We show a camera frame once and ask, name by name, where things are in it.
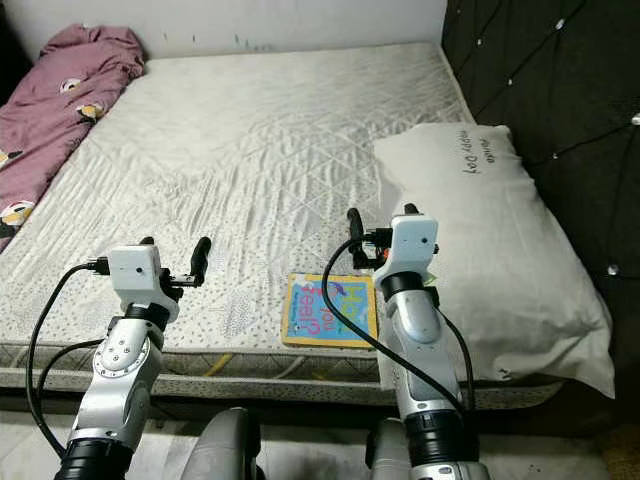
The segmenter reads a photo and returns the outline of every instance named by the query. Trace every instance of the yellow book border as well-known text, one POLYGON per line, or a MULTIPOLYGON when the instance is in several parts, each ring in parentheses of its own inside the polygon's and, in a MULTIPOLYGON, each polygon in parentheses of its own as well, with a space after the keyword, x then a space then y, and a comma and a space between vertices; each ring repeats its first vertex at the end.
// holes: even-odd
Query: yellow book border
MULTIPOLYGON (((287 284, 287 300, 284 305, 284 312, 282 315, 282 341, 288 345, 312 345, 319 347, 351 347, 351 348, 371 348, 364 340, 327 340, 327 339, 314 339, 314 338, 300 338, 290 337, 289 332, 289 307, 291 306, 291 293, 293 292, 293 281, 298 275, 304 275, 304 279, 309 282, 321 281, 322 275, 314 273, 290 273, 289 281, 287 284)), ((375 289, 373 288, 373 282, 371 277, 356 276, 356 275, 331 275, 329 276, 330 282, 340 283, 365 283, 367 285, 367 300, 369 302, 369 308, 367 312, 367 319, 369 324, 369 335, 373 338, 378 338, 378 321, 377 321, 377 309, 376 309, 376 296, 375 289)))

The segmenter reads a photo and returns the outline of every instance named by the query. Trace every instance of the pillowcase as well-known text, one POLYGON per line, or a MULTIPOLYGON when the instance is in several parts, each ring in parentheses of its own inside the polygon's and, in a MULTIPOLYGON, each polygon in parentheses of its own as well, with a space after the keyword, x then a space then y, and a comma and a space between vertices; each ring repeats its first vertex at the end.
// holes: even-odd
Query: pillowcase
MULTIPOLYGON (((611 319, 522 166, 507 127, 422 124, 375 142, 386 213, 413 202, 439 222, 442 311, 477 380, 572 378, 613 398, 611 319)), ((455 340, 449 350, 464 377, 455 340)))

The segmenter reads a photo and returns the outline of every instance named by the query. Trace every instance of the floor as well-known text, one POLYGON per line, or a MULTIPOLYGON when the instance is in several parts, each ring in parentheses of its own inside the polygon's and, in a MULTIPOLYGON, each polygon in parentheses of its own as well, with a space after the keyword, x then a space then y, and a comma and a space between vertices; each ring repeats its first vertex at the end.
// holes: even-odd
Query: floor
POLYGON ((598 450, 607 462, 611 478, 636 480, 640 472, 640 425, 620 425, 600 435, 598 450))
MULTIPOLYGON (((73 417, 48 417, 64 439, 73 417)), ((149 422, 130 480, 179 479, 203 425, 149 422)), ((362 430, 265 426, 258 464, 267 479, 366 479, 362 430)), ((483 436, 482 460, 493 480, 610 478, 592 442, 544 437, 483 436)), ((58 460, 26 413, 0 411, 0 480, 53 478, 58 460)))

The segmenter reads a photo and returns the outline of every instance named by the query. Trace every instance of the quilted mattress surface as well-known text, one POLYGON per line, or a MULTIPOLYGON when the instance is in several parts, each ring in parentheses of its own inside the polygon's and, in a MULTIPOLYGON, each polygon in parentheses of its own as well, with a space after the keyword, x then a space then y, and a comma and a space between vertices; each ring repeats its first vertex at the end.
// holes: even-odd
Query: quilted mattress surface
MULTIPOLYGON (((207 235, 206 283, 185 292, 166 330, 168 374, 375 384, 374 352, 282 344, 287 275, 322 272, 347 237, 349 207, 365 226, 388 223, 375 139, 458 121, 472 119, 429 44, 148 62, 0 255, 0 380, 15 382, 9 367, 23 364, 67 268, 151 235, 163 266, 186 273, 207 235)), ((335 272, 352 273, 349 263, 335 272)), ((55 351, 46 345, 101 338, 119 313, 108 278, 77 274, 36 366, 55 351)), ((90 358, 60 368, 86 371, 90 358)))

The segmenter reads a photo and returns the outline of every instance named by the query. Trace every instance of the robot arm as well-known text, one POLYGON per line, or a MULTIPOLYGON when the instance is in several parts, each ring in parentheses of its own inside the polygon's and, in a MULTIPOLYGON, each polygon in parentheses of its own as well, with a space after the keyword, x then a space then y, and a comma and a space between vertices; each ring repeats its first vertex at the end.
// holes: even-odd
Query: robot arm
MULTIPOLYGON (((350 231, 352 237, 362 238, 360 216, 354 210, 347 215, 350 231)), ((437 310, 437 294, 435 289, 424 287, 427 268, 438 252, 437 231, 435 220, 419 214, 417 208, 409 204, 405 206, 404 215, 393 218, 390 229, 370 232, 368 238, 374 239, 377 252, 375 259, 363 257, 358 248, 352 249, 352 254, 354 268, 375 268, 374 284, 385 300, 387 346, 418 369, 428 372, 460 401, 460 389, 446 351, 445 322, 437 310)), ((397 364, 394 382, 408 442, 411 477, 488 479, 486 468, 478 463, 477 437, 451 401, 397 364)), ((381 465, 389 465, 390 459, 384 458, 384 453, 376 459, 381 465)), ((393 478, 393 475, 374 475, 373 478, 393 478)))
POLYGON ((118 247, 104 262, 124 312, 114 317, 93 358, 93 379, 67 442, 56 480, 124 479, 162 368, 164 330, 178 312, 180 287, 202 285, 211 241, 203 238, 189 275, 172 277, 152 243, 118 247))

